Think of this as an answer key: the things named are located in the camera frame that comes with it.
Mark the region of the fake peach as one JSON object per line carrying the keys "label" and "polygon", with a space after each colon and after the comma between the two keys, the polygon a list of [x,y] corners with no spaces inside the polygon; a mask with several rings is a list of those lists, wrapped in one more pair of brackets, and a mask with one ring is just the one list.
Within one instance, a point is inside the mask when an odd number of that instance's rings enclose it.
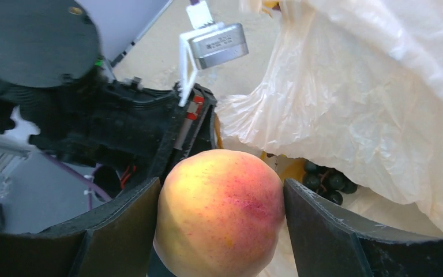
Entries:
{"label": "fake peach", "polygon": [[169,172],[153,246],[176,276],[256,276],[272,260],[284,217],[283,185],[271,167],[213,149]]}

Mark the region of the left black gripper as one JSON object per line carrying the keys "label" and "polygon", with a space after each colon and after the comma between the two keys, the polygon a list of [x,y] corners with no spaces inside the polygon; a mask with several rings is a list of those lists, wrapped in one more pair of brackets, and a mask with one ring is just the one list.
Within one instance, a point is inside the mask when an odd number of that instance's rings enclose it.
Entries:
{"label": "left black gripper", "polygon": [[29,142],[66,163],[104,164],[161,177],[182,159],[213,147],[212,92],[196,84],[184,107],[177,88],[103,83],[86,91],[20,89],[21,115],[38,126]]}

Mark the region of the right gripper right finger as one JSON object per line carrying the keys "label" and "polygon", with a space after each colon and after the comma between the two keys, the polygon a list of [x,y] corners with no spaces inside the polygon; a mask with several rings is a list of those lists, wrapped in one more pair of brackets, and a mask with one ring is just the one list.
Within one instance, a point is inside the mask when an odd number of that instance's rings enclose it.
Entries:
{"label": "right gripper right finger", "polygon": [[443,238],[369,220],[292,178],[284,201],[299,276],[443,276]]}

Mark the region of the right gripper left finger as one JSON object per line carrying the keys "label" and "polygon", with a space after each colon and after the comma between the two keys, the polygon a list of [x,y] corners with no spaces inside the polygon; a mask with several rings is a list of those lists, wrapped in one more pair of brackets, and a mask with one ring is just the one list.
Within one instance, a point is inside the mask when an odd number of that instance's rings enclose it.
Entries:
{"label": "right gripper left finger", "polygon": [[37,234],[0,233],[0,276],[145,276],[160,181]]}

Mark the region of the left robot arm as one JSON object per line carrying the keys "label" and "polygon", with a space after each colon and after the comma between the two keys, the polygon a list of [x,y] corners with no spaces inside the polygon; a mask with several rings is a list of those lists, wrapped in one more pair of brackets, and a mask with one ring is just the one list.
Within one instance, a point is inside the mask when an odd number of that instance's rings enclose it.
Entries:
{"label": "left robot arm", "polygon": [[18,108],[41,151],[145,178],[215,147],[210,90],[195,85],[180,107],[179,84],[109,80],[104,63],[97,27],[76,1],[0,1],[0,134],[15,127]]}

